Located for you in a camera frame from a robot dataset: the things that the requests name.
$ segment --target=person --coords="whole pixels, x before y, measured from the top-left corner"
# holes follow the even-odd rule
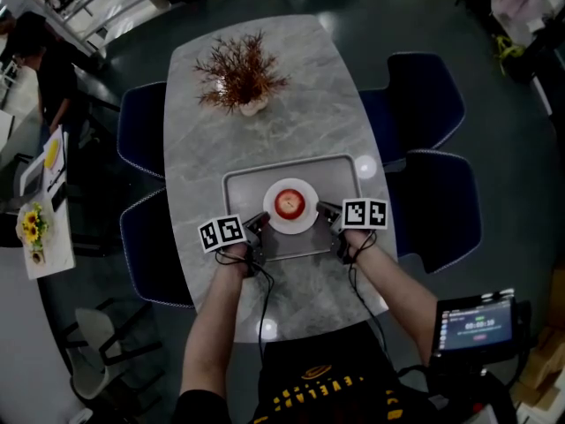
[[[6,11],[0,16],[0,36],[4,35],[8,35],[4,51],[0,54],[0,62],[4,67],[10,63],[20,43],[34,40],[47,49],[57,46],[71,63],[85,72],[95,72],[98,69],[95,58],[89,57],[70,42],[65,41],[43,16],[34,12],[24,12],[15,19]]]
[[[79,99],[77,76],[64,50],[58,46],[47,48],[32,36],[16,46],[14,56],[20,65],[37,74],[42,122],[40,150],[60,125],[69,133],[69,148],[72,148],[85,119],[85,106]]]
[[[366,240],[362,231],[347,230],[345,237],[351,256]],[[243,244],[232,246],[229,256],[243,256],[245,250]],[[360,251],[356,263],[427,365],[437,299],[377,245]],[[246,272],[244,263],[221,265],[215,272],[186,343],[176,424],[230,422],[226,369]],[[357,299],[353,292],[351,299]],[[259,405],[251,422],[426,422],[426,415],[433,413],[423,393],[402,386],[370,327],[362,322],[326,335],[267,344]]]

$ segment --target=white plate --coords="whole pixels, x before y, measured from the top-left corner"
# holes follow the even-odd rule
[[[304,212],[295,220],[285,220],[275,210],[276,195],[287,188],[296,190],[304,196]],[[263,199],[263,210],[271,215],[269,224],[275,231],[279,231],[282,234],[300,234],[310,229],[316,221],[318,216],[316,204],[318,204],[318,194],[310,184],[302,179],[286,178],[275,182],[269,187]]]

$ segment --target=cable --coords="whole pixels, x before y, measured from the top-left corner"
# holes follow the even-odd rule
[[[377,326],[377,330],[379,331],[379,344],[380,344],[380,348],[382,349],[382,351],[384,352],[385,356],[387,357],[387,360],[389,363],[392,364],[390,357],[388,356],[388,347],[387,347],[387,339],[385,338],[385,332],[382,329],[382,326],[380,325],[379,320],[377,319],[377,317],[373,314],[373,311],[371,311],[371,309],[367,306],[367,304],[365,303],[365,301],[363,300],[363,297],[361,297],[361,294],[359,293],[359,290],[357,288],[357,269],[355,267],[353,267],[353,264],[355,263],[355,261],[357,260],[359,254],[366,250],[367,248],[370,248],[371,246],[373,246],[374,244],[377,243],[377,237],[374,231],[369,232],[369,235],[367,235],[365,241],[361,244],[361,246],[357,249],[357,251],[355,252],[355,254],[353,254],[353,257],[351,259],[351,264],[350,267],[347,271],[347,277],[350,280],[350,284],[351,287],[353,288],[353,291],[355,292],[355,295],[357,295],[357,298],[359,299],[359,301],[361,302],[361,305],[363,305],[363,307],[367,310],[367,312],[369,313],[369,315],[371,315],[371,318],[373,319],[373,322],[375,323],[375,325]]]
[[[218,258],[218,254],[225,258],[231,259],[232,261],[231,262],[221,261]],[[263,345],[261,343],[263,336],[263,321],[265,320],[265,314],[267,312],[268,298],[271,295],[271,291],[273,290],[273,287],[275,287],[275,279],[269,273],[267,273],[266,270],[264,270],[258,263],[249,261],[245,258],[242,258],[241,256],[237,256],[236,254],[227,253],[224,252],[223,250],[216,251],[215,260],[221,265],[234,265],[234,264],[242,264],[242,263],[247,264],[248,269],[256,268],[263,274],[265,279],[267,279],[267,284],[268,284],[267,296],[265,297],[265,301],[263,302],[263,310],[261,312],[261,320],[259,322],[259,354],[261,356],[261,365],[262,365],[265,356],[265,353],[263,352]]]

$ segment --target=gray marble table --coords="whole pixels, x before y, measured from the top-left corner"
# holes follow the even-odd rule
[[[214,38],[265,32],[264,49],[278,57],[277,70],[290,84],[254,117],[200,107],[196,58],[207,57]],[[164,157],[170,218],[180,261],[196,308],[200,308],[216,264],[204,255],[197,227],[225,215],[222,176],[230,171],[347,153],[370,156],[376,174],[363,178],[364,196],[388,199],[373,132],[353,80],[334,43],[314,16],[253,20],[201,36],[175,50],[170,61],[164,115]],[[396,257],[389,218],[379,245]],[[297,339],[326,333],[369,318],[351,289],[347,270],[331,254],[266,265],[276,281],[268,303],[267,337]],[[375,314],[386,304],[365,278],[359,292]],[[246,279],[237,311],[237,342],[256,342],[267,290],[263,276]]]

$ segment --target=sunflower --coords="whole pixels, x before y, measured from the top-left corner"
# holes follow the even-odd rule
[[[37,224],[37,220],[39,219],[36,210],[32,210],[26,213],[25,222],[29,226],[35,226]]]
[[[24,227],[24,232],[26,234],[26,240],[28,242],[35,242],[39,237],[39,231],[35,226],[27,226]]]

